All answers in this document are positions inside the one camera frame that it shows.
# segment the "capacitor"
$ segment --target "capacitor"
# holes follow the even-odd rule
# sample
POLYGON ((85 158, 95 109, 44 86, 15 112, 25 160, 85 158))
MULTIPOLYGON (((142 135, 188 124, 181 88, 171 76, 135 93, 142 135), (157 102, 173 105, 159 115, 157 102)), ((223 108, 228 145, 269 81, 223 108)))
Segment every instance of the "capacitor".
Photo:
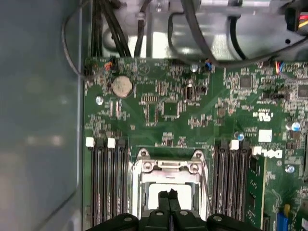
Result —
POLYGON ((235 134, 234 134, 234 138, 236 138, 239 141, 243 141, 245 136, 242 132, 236 131, 235 134))
POLYGON ((300 131, 300 123, 294 122, 294 123, 291 125, 291 130, 292 130, 292 131, 300 131))
POLYGON ((210 61, 205 62, 205 68, 207 69, 207 71, 211 71, 212 70, 212 64, 210 61))
POLYGON ((286 125, 285 128, 288 131, 300 131, 300 123, 297 121, 289 121, 286 125))

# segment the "gray cable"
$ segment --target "gray cable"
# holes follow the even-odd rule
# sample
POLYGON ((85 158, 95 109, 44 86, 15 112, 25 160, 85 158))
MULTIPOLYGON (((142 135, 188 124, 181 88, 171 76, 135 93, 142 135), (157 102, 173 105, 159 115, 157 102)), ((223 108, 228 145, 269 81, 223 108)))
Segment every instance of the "gray cable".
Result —
POLYGON ((191 30, 191 33, 193 35, 193 39, 197 43, 199 49, 202 51, 204 55, 207 55, 207 57, 210 59, 213 65, 218 67, 226 67, 226 68, 237 68, 237 67, 243 67, 247 65, 252 65, 256 62, 261 62, 264 60, 268 60, 272 56, 276 56, 281 52, 290 51, 294 49, 295 47, 298 47, 301 44, 304 44, 308 40, 308 36, 303 38, 302 40, 287 46, 285 48, 279 49, 277 51, 274 51, 270 54, 265 54, 258 56, 256 58, 247 59, 247 60, 240 60, 240 61, 217 61, 217 59, 214 57, 211 49, 209 48, 208 44, 206 43, 202 32, 199 27, 198 20, 195 15, 195 9, 193 5, 193 1, 190 0, 181 0, 183 10, 185 13, 185 17, 187 20, 187 23, 189 25, 189 28, 191 30))
POLYGON ((104 73, 104 68, 102 68, 101 70, 99 70, 95 75, 89 75, 89 76, 85 76, 82 73, 80 73, 78 71, 78 69, 75 67, 72 58, 68 52, 68 48, 67 48, 67 43, 66 43, 66 37, 65 37, 65 29, 66 29, 66 25, 68 23, 68 21, 75 15, 77 14, 79 11, 81 11, 88 3, 90 2, 90 0, 84 0, 79 6, 78 8, 72 12, 63 22, 62 22, 62 28, 61 28, 61 42, 63 45, 63 50, 65 53, 65 57, 68 61, 68 64, 70 65, 70 67, 72 68, 72 70, 76 73, 76 75, 78 75, 80 78, 84 79, 84 80, 92 80, 95 79, 97 77, 99 77, 102 73, 104 73))

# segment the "white sticker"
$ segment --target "white sticker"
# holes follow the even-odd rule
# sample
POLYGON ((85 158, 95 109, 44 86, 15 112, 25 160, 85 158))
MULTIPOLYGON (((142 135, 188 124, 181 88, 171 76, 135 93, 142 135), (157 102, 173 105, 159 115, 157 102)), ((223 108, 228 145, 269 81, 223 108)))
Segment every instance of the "white sticker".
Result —
POLYGON ((86 137, 86 147, 94 148, 95 140, 93 137, 86 137))
POLYGON ((231 140, 229 147, 230 147, 230 150, 239 150, 240 148, 239 140, 231 140))
POLYGON ((302 227, 305 230, 308 230, 308 221, 302 218, 302 227))
POLYGON ((116 147, 116 140, 115 138, 108 138, 107 140, 107 147, 108 148, 115 148, 116 147))
POLYGON ((259 130, 259 142, 271 142, 272 131, 271 130, 259 130))

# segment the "gray panel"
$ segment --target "gray panel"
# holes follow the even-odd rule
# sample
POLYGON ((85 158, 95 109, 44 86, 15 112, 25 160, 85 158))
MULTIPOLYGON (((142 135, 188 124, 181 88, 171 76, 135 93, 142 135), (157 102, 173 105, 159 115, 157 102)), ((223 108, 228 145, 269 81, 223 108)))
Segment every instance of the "gray panel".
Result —
MULTIPOLYGON (((0 6, 0 230, 81 228, 79 85, 60 42, 62 19, 77 4, 0 6)), ((78 28, 76 18, 67 32, 75 61, 78 28)))

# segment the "colored wires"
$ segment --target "colored wires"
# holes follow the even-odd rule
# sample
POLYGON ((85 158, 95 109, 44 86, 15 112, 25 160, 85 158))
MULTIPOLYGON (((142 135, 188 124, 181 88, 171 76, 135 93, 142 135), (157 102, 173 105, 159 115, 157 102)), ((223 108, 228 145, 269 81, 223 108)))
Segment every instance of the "colored wires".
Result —
POLYGON ((284 62, 275 62, 276 74, 282 78, 289 80, 291 82, 307 82, 308 78, 292 78, 289 77, 286 73, 283 73, 284 62))
POLYGON ((303 22, 301 22, 301 23, 298 25, 298 28, 302 28, 303 26, 308 25, 308 15, 301 15, 301 16, 299 17, 299 20, 300 20, 300 21, 303 21, 303 22))
POLYGON ((275 62, 275 67, 276 67, 276 74, 279 74, 283 71, 283 67, 284 67, 284 62, 275 62))
POLYGON ((199 23, 198 20, 196 18, 195 15, 195 8, 193 5, 192 1, 187 1, 187 0, 181 0, 182 6, 183 6, 183 10, 184 10, 184 14, 188 23, 188 26, 190 28, 190 31, 192 33, 192 37, 195 40, 195 42, 197 43, 199 49, 201 50, 201 52, 206 55, 212 62, 212 64, 214 66, 218 66, 218 67, 225 67, 225 68, 236 68, 236 67, 243 67, 246 65, 252 65, 256 62, 261 62, 264 60, 268 60, 269 58, 276 56, 278 54, 280 54, 281 52, 285 52, 285 51, 290 51, 292 49, 294 49, 295 47, 298 47, 299 45, 305 43, 308 40, 308 36, 304 37, 302 40, 284 47, 280 50, 274 51, 272 53, 269 54, 265 54, 265 55, 261 55, 258 56, 256 58, 252 58, 252 59, 246 59, 246 60, 240 60, 240 61, 218 61, 212 51, 211 48, 209 47, 209 45, 207 44, 207 42, 205 41, 205 38, 203 37, 202 31, 199 27, 199 23))

